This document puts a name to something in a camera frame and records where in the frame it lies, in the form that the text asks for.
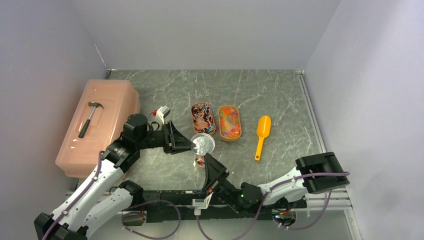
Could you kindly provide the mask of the orange plastic scoop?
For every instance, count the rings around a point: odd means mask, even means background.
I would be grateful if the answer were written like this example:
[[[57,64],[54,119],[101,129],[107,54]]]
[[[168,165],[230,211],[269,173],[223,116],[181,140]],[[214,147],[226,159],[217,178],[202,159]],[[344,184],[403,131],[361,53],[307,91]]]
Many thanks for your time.
[[[257,125],[256,134],[258,136],[258,143],[256,147],[256,152],[254,156],[255,161],[260,161],[261,154],[264,146],[265,139],[269,136],[271,131],[272,120],[268,115],[262,116]]]

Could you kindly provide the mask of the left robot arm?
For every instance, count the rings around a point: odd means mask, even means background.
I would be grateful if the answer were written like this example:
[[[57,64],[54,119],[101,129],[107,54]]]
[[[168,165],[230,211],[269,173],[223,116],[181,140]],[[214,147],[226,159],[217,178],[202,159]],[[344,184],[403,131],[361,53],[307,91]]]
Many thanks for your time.
[[[140,158],[140,151],[162,148],[166,154],[190,151],[195,144],[168,121],[153,130],[148,118],[132,114],[120,137],[98,154],[96,167],[77,190],[52,213],[34,220],[39,240],[88,240],[119,211],[139,209],[144,203],[143,188],[124,181],[103,201],[100,197]]]

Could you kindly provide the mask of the clear plastic jar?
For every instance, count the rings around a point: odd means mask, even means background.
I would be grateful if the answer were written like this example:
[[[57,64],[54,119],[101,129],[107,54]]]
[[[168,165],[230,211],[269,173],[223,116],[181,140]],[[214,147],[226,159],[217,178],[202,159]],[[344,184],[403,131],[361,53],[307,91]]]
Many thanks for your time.
[[[205,156],[204,155],[196,155],[193,165],[198,169],[205,168]]]

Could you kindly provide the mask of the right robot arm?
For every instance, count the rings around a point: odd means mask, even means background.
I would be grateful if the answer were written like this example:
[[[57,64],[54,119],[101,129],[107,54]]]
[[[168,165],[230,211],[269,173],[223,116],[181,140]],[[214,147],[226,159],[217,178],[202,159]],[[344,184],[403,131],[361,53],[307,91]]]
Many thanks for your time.
[[[306,194],[321,194],[349,185],[349,172],[341,167],[334,152],[309,155],[297,159],[296,166],[283,176],[259,185],[247,182],[236,188],[228,181],[227,168],[211,154],[204,156],[204,199],[192,200],[195,214],[209,207],[212,197],[218,198],[237,214],[260,213],[262,207],[278,204],[289,207]]]

